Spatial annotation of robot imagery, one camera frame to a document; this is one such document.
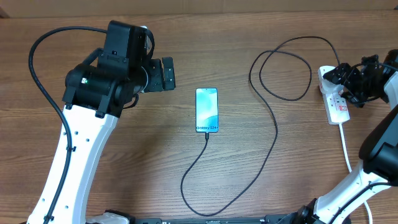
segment power adapter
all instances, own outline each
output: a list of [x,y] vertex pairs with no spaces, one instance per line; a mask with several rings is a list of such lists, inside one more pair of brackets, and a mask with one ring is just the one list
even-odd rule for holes
[[340,96],[343,92],[343,86],[335,85],[323,79],[323,75],[333,69],[333,66],[322,66],[318,69],[319,87],[329,124],[341,124],[349,120],[347,101]]

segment wooden table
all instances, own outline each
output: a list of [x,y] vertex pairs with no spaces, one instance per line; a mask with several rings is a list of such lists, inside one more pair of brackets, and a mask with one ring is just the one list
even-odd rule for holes
[[[205,143],[195,132],[195,89],[219,90],[220,131],[211,134],[202,159],[186,178],[187,200],[199,212],[219,210],[254,178],[275,135],[269,111],[248,84],[248,71],[263,50],[302,35],[332,42],[342,62],[363,55],[383,60],[398,48],[396,11],[281,12],[197,16],[117,16],[61,19],[0,19],[0,223],[27,220],[52,163],[61,127],[59,117],[30,77],[27,56],[33,42],[61,26],[106,28],[112,19],[147,25],[155,35],[155,58],[174,58],[177,88],[141,95],[138,106],[123,112],[110,137],[91,188],[87,215],[107,208],[136,217],[197,218],[180,195],[183,173]],[[34,65],[40,81],[59,106],[65,75],[104,34],[68,31],[46,39]],[[318,67],[336,65],[320,40],[298,40],[284,50],[312,66],[313,82],[297,102],[260,92],[274,110],[279,137],[256,183],[219,217],[261,217],[296,211],[329,192],[348,173],[337,126],[326,120],[318,88]],[[260,89],[255,67],[255,86]],[[284,55],[273,56],[264,82],[278,95],[298,97],[307,86],[308,68]],[[344,124],[351,163],[365,137],[389,111],[382,101],[363,109],[349,106]],[[375,223],[396,223],[398,191],[369,200]],[[364,207],[351,216],[367,223]]]

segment smartphone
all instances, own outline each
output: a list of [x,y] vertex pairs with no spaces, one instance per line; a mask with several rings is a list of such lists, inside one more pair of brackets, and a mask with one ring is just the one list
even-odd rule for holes
[[218,92],[216,88],[198,88],[196,92],[197,132],[218,132]]

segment phone screen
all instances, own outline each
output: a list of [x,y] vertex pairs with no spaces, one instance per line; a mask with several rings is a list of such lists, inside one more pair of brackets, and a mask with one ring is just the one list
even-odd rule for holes
[[197,132],[218,132],[218,95],[216,88],[197,89]]

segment electrical outlet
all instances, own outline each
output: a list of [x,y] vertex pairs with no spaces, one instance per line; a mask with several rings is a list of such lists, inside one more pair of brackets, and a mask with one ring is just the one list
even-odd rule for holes
[[347,101],[340,96],[340,93],[322,94],[329,124],[339,124],[349,120]]

